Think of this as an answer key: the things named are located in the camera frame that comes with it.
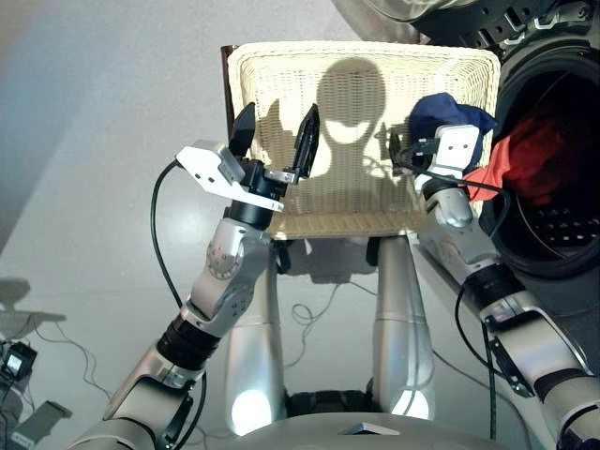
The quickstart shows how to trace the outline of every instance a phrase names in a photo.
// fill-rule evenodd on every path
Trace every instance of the washing machine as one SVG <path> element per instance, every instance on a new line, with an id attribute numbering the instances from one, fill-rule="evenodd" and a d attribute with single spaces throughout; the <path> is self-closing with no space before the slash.
<path id="1" fill-rule="evenodd" d="M 539 174 L 551 178 L 566 173 L 567 166 L 577 170 L 550 198 L 536 204 L 504 183 L 513 201 L 494 242 L 505 262 L 580 345 L 591 369 L 600 373 L 600 2 L 334 3 L 363 39 L 496 53 L 502 75 L 494 144 L 510 136 L 541 101 L 551 105 L 557 124 L 565 128 L 569 153 L 563 167 L 540 164 Z M 538 148 L 540 158 L 551 144 Z M 493 228 L 502 202 L 497 198 L 484 203 L 484 229 Z"/>

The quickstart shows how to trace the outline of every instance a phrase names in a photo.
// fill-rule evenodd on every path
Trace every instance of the gray floor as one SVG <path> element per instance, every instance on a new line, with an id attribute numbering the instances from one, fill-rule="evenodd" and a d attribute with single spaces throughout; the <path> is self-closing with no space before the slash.
<path id="1" fill-rule="evenodd" d="M 32 323 L 45 338 L 60 339 L 53 324 L 59 321 L 96 356 L 97 382 L 111 391 L 119 385 L 176 313 L 152 253 L 150 194 L 160 170 L 185 144 L 226 137 L 219 46 L 294 39 L 356 36 L 327 0 L 3 2 L 2 238 L 12 233 L 6 244 L 0 240 L 0 328 L 10 337 L 36 313 L 26 326 L 26 339 L 39 352 L 31 394 L 37 405 L 55 400 L 73 411 L 38 448 L 64 448 L 99 419 L 106 398 L 83 381 L 81 351 L 42 341 Z M 158 233 L 181 293 L 200 273 L 225 205 L 183 173 L 167 180 Z M 375 274 L 352 280 L 376 287 Z M 292 304 L 319 309 L 332 289 L 306 275 L 280 279 L 286 361 L 300 351 Z M 458 344 L 445 304 L 430 287 L 424 292 L 438 351 L 485 380 Z M 289 390 L 364 388 L 371 357 L 364 335 L 373 313 L 371 296 L 342 286 L 310 335 L 306 356 L 286 373 Z M 353 332 L 361 329 L 369 331 Z M 208 367 L 207 430 L 224 426 L 224 349 Z M 487 391 L 437 368 L 438 420 L 485 436 Z M 22 420 L 28 413 L 25 406 Z M 499 417 L 500 442 L 524 448 L 518 421 L 502 402 Z"/>

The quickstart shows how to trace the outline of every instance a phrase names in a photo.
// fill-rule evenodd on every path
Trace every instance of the silver robot arm segment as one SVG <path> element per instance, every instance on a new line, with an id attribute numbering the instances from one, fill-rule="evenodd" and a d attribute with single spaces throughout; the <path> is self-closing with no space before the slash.
<path id="1" fill-rule="evenodd" d="M 600 382 L 583 352 L 502 264 L 465 190 L 427 183 L 427 220 L 419 240 L 464 286 L 465 303 L 494 336 L 491 350 L 506 380 L 516 393 L 539 398 L 557 442 L 568 428 L 582 442 L 600 438 Z"/>
<path id="2" fill-rule="evenodd" d="M 254 283 L 266 268 L 269 242 L 268 234 L 247 224 L 220 221 L 206 266 L 180 314 L 112 397 L 103 422 L 69 448 L 111 448 L 91 443 L 110 443 L 115 449 L 123 448 L 118 443 L 133 449 L 155 448 L 157 443 L 165 448 L 176 440 L 181 418 L 185 420 L 191 407 L 188 391 L 248 307 Z"/>
<path id="3" fill-rule="evenodd" d="M 188 392 L 206 361 L 248 308 L 254 285 L 269 264 L 265 232 L 289 184 L 308 178 L 319 144 L 320 119 L 312 105 L 298 130 L 295 159 L 283 171 L 246 158 L 255 128 L 254 104 L 233 124 L 229 147 L 198 141 L 177 161 L 207 192 L 232 199 L 206 250 L 191 294 L 162 337 L 153 343 L 111 399 L 101 423 L 72 450 L 171 448 L 192 407 Z"/>

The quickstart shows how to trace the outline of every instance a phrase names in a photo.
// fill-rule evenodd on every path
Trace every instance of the red cloth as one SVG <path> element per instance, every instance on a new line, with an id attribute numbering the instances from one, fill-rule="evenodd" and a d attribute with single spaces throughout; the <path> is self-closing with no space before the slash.
<path id="1" fill-rule="evenodd" d="M 556 193 L 578 179 L 582 149 L 590 145 L 591 132 L 579 116 L 544 108 L 525 116 L 510 136 L 496 143 L 489 165 L 475 169 L 465 180 L 501 188 L 503 180 L 529 205 L 552 202 Z M 472 201 L 496 195 L 469 187 Z"/>

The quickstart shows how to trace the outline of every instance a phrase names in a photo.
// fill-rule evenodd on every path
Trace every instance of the wicker basket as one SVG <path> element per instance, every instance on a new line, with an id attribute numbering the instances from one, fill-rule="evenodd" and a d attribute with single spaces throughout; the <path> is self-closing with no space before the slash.
<path id="1" fill-rule="evenodd" d="M 500 64 L 491 52 L 378 42 L 264 42 L 229 58 L 236 113 L 256 103 L 250 153 L 282 169 L 312 103 L 321 137 L 311 177 L 290 187 L 276 239 L 384 236 L 418 230 L 423 208 L 413 179 L 392 177 L 394 129 L 406 142 L 407 119 L 423 96 L 448 92 L 494 114 Z M 487 162 L 491 136 L 484 139 Z"/>

